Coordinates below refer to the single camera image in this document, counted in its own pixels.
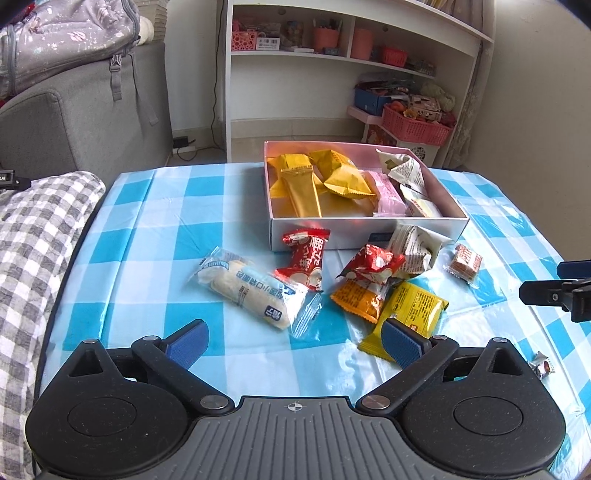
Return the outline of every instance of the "blue gripper pad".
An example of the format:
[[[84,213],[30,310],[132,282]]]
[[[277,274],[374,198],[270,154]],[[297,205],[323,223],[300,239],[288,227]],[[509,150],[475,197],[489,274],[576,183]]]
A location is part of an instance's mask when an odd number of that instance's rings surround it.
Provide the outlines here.
[[[560,262],[556,266],[556,274],[562,280],[568,280],[570,278],[590,278],[591,260]]]
[[[382,346],[400,367],[406,368],[431,349],[431,342],[397,319],[390,318],[382,324]]]
[[[205,353],[209,345],[209,328],[203,320],[194,320],[181,330],[166,337],[168,358],[188,370]]]

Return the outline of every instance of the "snack box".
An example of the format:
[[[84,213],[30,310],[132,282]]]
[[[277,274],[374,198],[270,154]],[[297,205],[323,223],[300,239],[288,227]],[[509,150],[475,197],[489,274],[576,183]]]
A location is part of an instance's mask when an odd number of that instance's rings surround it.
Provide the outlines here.
[[[436,98],[411,95],[409,107],[427,120],[441,121],[441,106]]]
[[[389,95],[376,95],[361,88],[355,89],[355,106],[370,115],[382,116],[384,105],[392,103]]]
[[[340,216],[298,218],[294,214],[289,198],[270,198],[269,187],[275,183],[277,176],[275,169],[268,165],[267,158],[288,153],[308,154],[313,151],[328,149],[335,150],[349,157],[362,170],[381,171],[376,146],[341,142],[267,141],[265,142],[264,148],[264,176],[265,196],[267,198],[269,213],[269,243],[271,250],[274,252],[289,250],[289,247],[282,241],[283,235],[298,228],[329,229],[330,239],[326,244],[327,249],[359,249],[368,243],[384,247],[390,240],[399,222],[407,225],[420,225],[457,241],[469,219],[447,189],[410,150],[385,145],[380,145],[378,148],[381,151],[394,154],[404,153],[418,160],[423,171],[427,193],[441,213],[445,215],[445,218],[374,218],[372,216],[355,216],[354,212],[350,210],[343,211]]]

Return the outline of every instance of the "small candy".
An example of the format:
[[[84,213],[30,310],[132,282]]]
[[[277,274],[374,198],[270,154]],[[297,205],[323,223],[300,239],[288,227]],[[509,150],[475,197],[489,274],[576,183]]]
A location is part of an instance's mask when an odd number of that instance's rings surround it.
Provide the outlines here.
[[[550,359],[542,352],[535,354],[534,359],[531,362],[527,362],[527,364],[540,380],[556,371],[554,370],[554,366],[550,363]]]
[[[446,267],[446,270],[468,283],[473,283],[478,275],[481,263],[481,255],[473,252],[465,245],[459,244],[456,247],[456,255],[453,257],[452,263]]]
[[[418,117],[418,113],[415,112],[414,110],[411,110],[410,108],[406,109],[402,114],[406,118],[410,118],[411,120],[416,120]]]
[[[283,241],[292,247],[289,267],[278,268],[276,273],[306,285],[310,290],[322,290],[322,256],[330,230],[303,228],[286,233]]]
[[[392,110],[398,113],[403,113],[406,110],[404,104],[398,100],[394,100],[390,106],[392,107]]]
[[[404,255],[395,255],[367,244],[351,259],[339,277],[383,284],[398,271],[404,261]]]

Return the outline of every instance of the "blue box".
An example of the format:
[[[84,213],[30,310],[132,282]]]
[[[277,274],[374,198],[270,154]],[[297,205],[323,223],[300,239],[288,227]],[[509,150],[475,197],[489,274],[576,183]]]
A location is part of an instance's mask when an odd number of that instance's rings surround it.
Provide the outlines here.
[[[361,88],[355,89],[355,106],[370,115],[382,116],[386,103],[392,103],[389,96],[379,96]]]

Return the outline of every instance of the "wall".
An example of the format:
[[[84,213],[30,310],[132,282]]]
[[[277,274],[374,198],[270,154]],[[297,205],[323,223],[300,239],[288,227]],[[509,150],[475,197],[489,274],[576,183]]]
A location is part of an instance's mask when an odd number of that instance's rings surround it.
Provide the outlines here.
[[[491,74],[467,167],[567,260],[591,258],[591,32],[550,0],[496,0]]]
[[[173,130],[209,127],[215,81],[216,2],[170,0],[166,77]]]

